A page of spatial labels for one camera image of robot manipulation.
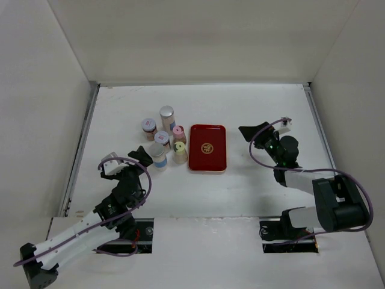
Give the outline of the yellow-green lid spice bottle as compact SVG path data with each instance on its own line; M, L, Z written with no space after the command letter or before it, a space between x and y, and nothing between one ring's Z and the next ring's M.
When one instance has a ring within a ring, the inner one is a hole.
M174 150L173 159L176 164L183 164L187 162L188 154L187 154L184 142L182 141L175 142L173 145L173 150Z

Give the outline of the pink lid spice bottle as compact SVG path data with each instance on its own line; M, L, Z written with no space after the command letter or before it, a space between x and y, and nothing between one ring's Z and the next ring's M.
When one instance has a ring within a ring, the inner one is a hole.
M176 142L182 142L183 144L187 143L185 130L181 125L176 125L173 128L173 143L176 143Z

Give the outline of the tall jar silver lid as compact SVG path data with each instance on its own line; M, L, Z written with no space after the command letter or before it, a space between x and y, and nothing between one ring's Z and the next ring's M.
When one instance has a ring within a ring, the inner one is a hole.
M176 125L175 116L174 116L174 109L173 107L169 105L165 105L160 108L159 115L162 120L162 125L164 131L171 134L173 132L173 128Z
M152 157L153 164L158 170L167 169L167 156L162 144L154 143L149 147L149 154Z

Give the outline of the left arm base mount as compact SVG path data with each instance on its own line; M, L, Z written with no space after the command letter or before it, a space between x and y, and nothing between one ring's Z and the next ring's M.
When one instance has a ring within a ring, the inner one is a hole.
M129 255L150 254L153 247L153 235L155 219L136 219L136 227L127 237L119 237L101 245L96 250L107 254Z

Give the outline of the tall jar silver lid back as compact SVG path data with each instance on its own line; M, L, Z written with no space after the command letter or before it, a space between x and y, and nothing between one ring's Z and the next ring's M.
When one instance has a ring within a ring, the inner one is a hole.
M164 131L171 134L173 132L173 128L176 125L175 116L174 116L174 109L173 107L169 105L165 105L160 108L159 115L162 120L162 125Z

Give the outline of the sauce jar white lid front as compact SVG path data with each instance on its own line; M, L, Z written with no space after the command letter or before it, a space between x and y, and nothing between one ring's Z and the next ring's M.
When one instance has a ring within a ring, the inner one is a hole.
M165 153L170 151L170 138L166 131L158 131L154 136L154 140L156 143L163 145Z

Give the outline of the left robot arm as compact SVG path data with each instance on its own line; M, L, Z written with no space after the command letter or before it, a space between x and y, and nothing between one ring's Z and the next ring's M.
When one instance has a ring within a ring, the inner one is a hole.
M126 158L111 153L101 161L101 178L117 181L111 193L72 227L42 243L26 243L20 248L20 261L15 266L23 268L30 288L50 286L66 264L87 252L102 253L101 247L110 241L126 240L129 254L137 253L140 232L132 212L149 195L142 188L140 175L147 173L152 163L142 146Z

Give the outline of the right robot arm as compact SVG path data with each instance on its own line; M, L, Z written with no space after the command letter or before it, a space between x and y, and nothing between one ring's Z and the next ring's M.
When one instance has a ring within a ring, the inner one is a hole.
M359 232L371 226L374 211L362 185L351 175L336 169L302 168L297 158L299 142L287 135L291 119L283 117L281 126L272 123L240 126L249 149L264 150L273 160L271 169L277 183L314 197L313 207L284 210L276 221L260 221L260 237L265 241L281 240L283 244L312 238L321 233Z

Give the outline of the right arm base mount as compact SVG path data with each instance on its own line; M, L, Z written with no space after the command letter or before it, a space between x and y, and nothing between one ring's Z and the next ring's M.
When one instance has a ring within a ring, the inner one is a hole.
M315 237L299 238L314 233L312 227L294 228L290 226L284 231L279 220L261 220L259 236L264 253L318 253Z

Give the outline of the tall jar silver lid front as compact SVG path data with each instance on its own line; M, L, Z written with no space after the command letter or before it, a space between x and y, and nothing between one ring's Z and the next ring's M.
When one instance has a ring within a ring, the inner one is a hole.
M158 170L167 169L167 156L162 144L154 143L149 147L149 154L152 157L153 164Z

